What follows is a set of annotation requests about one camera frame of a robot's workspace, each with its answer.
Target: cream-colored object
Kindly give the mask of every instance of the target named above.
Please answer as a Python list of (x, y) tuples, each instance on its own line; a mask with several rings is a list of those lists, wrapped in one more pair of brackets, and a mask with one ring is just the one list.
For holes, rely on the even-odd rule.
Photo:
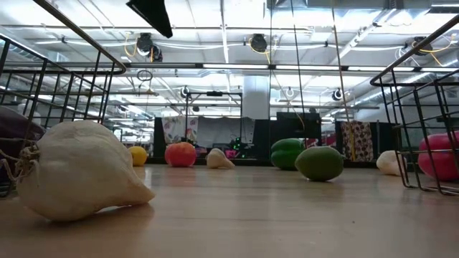
[(232, 169), (235, 165), (227, 159), (220, 149), (212, 149), (206, 157), (207, 168), (228, 168)]
[(24, 164), (33, 165), (24, 166), (17, 191), (25, 206), (47, 219), (74, 221), (154, 197), (133, 170), (129, 150), (98, 123), (60, 123), (37, 147), (22, 152)]
[[(402, 167), (402, 173), (404, 173), (407, 165), (407, 159), (404, 158), (405, 168), (403, 167), (402, 156), (400, 154), (399, 160), (400, 166)], [(388, 150), (381, 153), (380, 157), (376, 161), (376, 166), (384, 175), (400, 176), (400, 169), (394, 150)]]

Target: metal wire basket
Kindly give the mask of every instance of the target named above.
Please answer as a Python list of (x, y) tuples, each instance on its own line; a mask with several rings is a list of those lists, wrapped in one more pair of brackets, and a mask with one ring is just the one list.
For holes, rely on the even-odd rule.
[[(446, 60), (445, 55), (441, 64), (430, 43), (446, 34), (453, 37), (451, 29), (458, 22), (459, 16), (455, 16), (430, 36), (413, 44), (410, 51), (370, 82), (381, 88), (387, 119), (394, 123), (397, 135), (394, 149), (399, 170), (403, 172), (408, 167), (414, 172), (402, 173), (403, 185), (451, 196), (459, 196), (456, 180), (459, 178), (459, 142), (455, 134), (459, 126), (459, 103), (454, 104), (450, 96), (455, 95), (455, 88), (459, 86), (459, 69), (455, 68), (458, 58), (454, 55), (455, 58)], [(415, 76), (396, 76), (395, 71), (400, 71), (398, 66), (420, 52), (430, 53), (441, 67), (416, 67), (412, 71), (417, 73)]]
[[(10, 166), (14, 166), (11, 158), (17, 158), (21, 149), (40, 137), (34, 134), (36, 133), (33, 132), (34, 128), (42, 128), (45, 131), (58, 123), (74, 120), (94, 120), (102, 124), (112, 77), (126, 71), (126, 67), (121, 62), (108, 54), (51, 4), (45, 0), (34, 1), (96, 48), (98, 55), (92, 69), (71, 71), (0, 34), (0, 42), (3, 42), (0, 56), (0, 111), (3, 109), (10, 117), (11, 110), (23, 115), (23, 117), (19, 115), (16, 119), (22, 121), (23, 126), (20, 129), (10, 130), (15, 132), (12, 133), (13, 137), (11, 133), (6, 137), (0, 135), (0, 150), (2, 147), (4, 149), (3, 154), (0, 153), (0, 160), (9, 157), (4, 160), (8, 160)], [(40, 68), (34, 69), (27, 66), (27, 63), (7, 62), (9, 54), (14, 49), (28, 53), (29, 57), (40, 64)], [(111, 68), (100, 68), (102, 54), (111, 61)], [(105, 78), (104, 83), (97, 85), (96, 77)], [(0, 197), (9, 195), (12, 187), (13, 182), (6, 176), (6, 170), (0, 163)]]

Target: white pillar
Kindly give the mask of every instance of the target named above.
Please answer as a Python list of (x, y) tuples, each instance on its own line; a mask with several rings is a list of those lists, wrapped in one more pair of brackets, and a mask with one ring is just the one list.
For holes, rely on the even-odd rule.
[(242, 116), (252, 119), (269, 119), (270, 86), (266, 76), (244, 77)]

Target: green pepper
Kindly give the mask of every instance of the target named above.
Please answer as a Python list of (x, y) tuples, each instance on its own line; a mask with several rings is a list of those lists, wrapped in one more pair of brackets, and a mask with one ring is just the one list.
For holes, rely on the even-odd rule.
[(304, 149), (297, 138), (279, 140), (271, 146), (271, 163), (282, 170), (295, 171), (295, 160)]

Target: wooden floor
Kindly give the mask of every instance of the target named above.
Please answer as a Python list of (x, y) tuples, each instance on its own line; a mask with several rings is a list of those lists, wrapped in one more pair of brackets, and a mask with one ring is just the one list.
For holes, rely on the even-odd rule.
[(458, 257), (459, 198), (376, 170), (333, 183), (296, 172), (148, 166), (150, 205), (49, 223), (0, 201), (0, 257)]

